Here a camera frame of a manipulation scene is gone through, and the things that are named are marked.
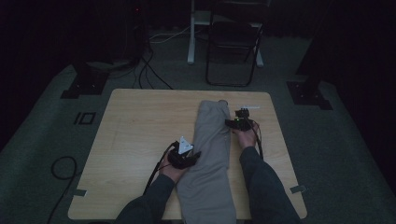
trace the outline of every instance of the person's hand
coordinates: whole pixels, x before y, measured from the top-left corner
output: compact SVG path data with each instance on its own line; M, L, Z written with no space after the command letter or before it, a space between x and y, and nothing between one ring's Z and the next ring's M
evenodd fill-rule
M254 122L253 123L253 129L255 132L259 129L259 125ZM253 130L248 130L245 132L242 132L240 130L233 129L233 133L235 133L238 136L238 141L239 141L239 146L242 149L245 149L246 147L255 147L256 142L257 142L257 136L253 132Z
M163 158L163 162L160 166L160 174L167 175L171 178L175 184L177 181L187 172L187 168L183 170L179 170L172 166L172 164L168 160L168 153L166 153L165 157Z

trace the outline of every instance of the white cable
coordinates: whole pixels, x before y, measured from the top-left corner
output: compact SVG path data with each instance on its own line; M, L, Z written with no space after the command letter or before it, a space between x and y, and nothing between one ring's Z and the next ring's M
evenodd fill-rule
M150 43L151 43L151 44L161 44L161 43L164 43L164 42L166 42L166 41L168 41L168 40L170 40L170 39L172 39L172 38L174 38L174 37L176 37L176 36L178 36L178 35L183 34L183 33L184 33L186 30L188 30L189 28L190 28L190 26L187 27L186 29L180 31L179 33L177 33L177 34L175 34L175 35L172 35L172 34L158 34L158 35L172 35L172 36L168 37L167 39L165 39L165 40L163 40L163 41L150 42Z

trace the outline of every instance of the black cable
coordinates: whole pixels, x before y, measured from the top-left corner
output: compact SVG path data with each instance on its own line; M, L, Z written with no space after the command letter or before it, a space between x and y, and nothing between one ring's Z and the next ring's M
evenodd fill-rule
M169 164L163 165L162 167L158 168L158 170L157 170L157 171L160 171L161 169L165 168L166 166L170 166L170 165L172 165L172 164L171 164L171 163L169 163Z
M148 70L146 69L146 81L148 82L148 84L150 85L151 89L154 90L154 87L151 85L151 82L149 82L149 77L148 77Z
M153 56L154 56L154 51L152 51L152 50L150 50L150 52L151 52L151 55L150 55L150 57L148 58L148 61L146 61L145 60L145 58L142 56L141 57L141 59L142 59L142 61L144 62L144 66L142 67L142 69L140 70L140 74L139 74L139 78L138 78L138 82L139 82L139 87L140 87L140 89L143 89L143 86L142 86L142 74L143 74L143 71L146 71L147 72L147 67L148 67L148 65L149 65L149 62L151 61L151 59L153 58Z
M251 125L251 123L248 121L248 117L244 116L244 120L248 123L248 125L250 126L251 130L254 132L254 134L256 135L256 139L257 139L257 146L259 147L259 154L260 154L260 158L262 160L264 160L264 156L262 155L262 130L260 129L260 125L259 123L257 123L256 121L253 120L253 122L255 122L257 124L257 127L260 131L260 138L259 135L257 134L256 130L254 130L253 125Z
M71 160L71 161L73 162L74 169L73 169L73 174L72 174L72 175L63 177L63 176L59 176L59 175L57 175L57 174L55 173L55 166L56 166L56 164L57 164L59 161L65 160L65 159L69 159L69 160ZM55 206L52 208L52 211L51 211L51 213L50 213L50 215L49 215L49 219L47 220L47 224L50 224L50 222L51 222L51 220L52 220L52 217L53 217L53 214L55 213L56 209L58 208L58 206L59 206L59 204L61 203L61 201L62 201L62 199L64 198L64 196L67 195L67 192L69 191L70 186L72 185L72 183L73 183L73 181L75 180L75 178L76 178L77 176L81 175L81 173L82 173L82 172L77 172L77 162L76 162L76 159L74 159L73 157L70 157L70 156L64 156L64 157L61 157L61 158L57 159L57 160L51 165L50 171L51 171L52 175L53 175L55 178L60 179L60 180L69 180L69 183L67 184L67 187L64 189L64 193L63 193L63 194L61 195L61 197L58 199L58 202L57 202L57 203L55 204Z
M166 83L162 78L160 78L160 77L157 75L157 73L154 71L154 69L151 67L151 65L149 65L149 63L147 63L147 65L148 65L148 68L152 71L152 73L153 73L163 84L165 84L170 90L173 89L168 83Z
M132 89L134 89L134 84L136 83L136 81L137 81L137 77L136 77L136 69L134 70L134 83L132 84Z
M165 152L164 152L163 155L161 156L161 159L157 162L157 165L155 165L155 168L154 168L154 170L152 171L151 176L150 176L149 179L148 179L148 183L147 183L147 185L146 185L146 187L145 187L145 191L143 192L143 195L145 195L146 192L148 191L149 186L151 185L152 179L154 178L154 176L155 176L155 174L157 173L157 171L159 171L160 169L162 169L162 168L164 167L164 166L163 166L163 167L159 168L160 165L161 165L161 162L163 162L163 158L165 157L166 153L168 153L168 151L169 151L169 149L170 149L171 147L175 147L176 145L177 145L177 142L172 143L172 144L165 150Z

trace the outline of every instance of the gray towel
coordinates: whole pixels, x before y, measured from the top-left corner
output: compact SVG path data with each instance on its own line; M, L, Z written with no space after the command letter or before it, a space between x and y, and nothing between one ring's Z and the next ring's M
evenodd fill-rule
M234 224L236 212L227 176L230 160L230 118L226 101L202 101L194 130L194 153L201 158L177 183L187 224Z

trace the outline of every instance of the wooden table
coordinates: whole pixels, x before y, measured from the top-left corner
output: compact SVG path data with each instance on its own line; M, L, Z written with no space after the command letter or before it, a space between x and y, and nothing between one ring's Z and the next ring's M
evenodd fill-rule
M271 97L265 92L114 90L92 145L68 215L72 219L115 219L132 199L143 194L149 176L165 149L180 136L193 143L194 124L202 100L226 100L230 114L243 105L262 129L264 160L279 175L301 218L306 209L280 130ZM238 219L250 219L248 194L239 163L241 149L232 134L230 179ZM163 219L181 219L174 191Z

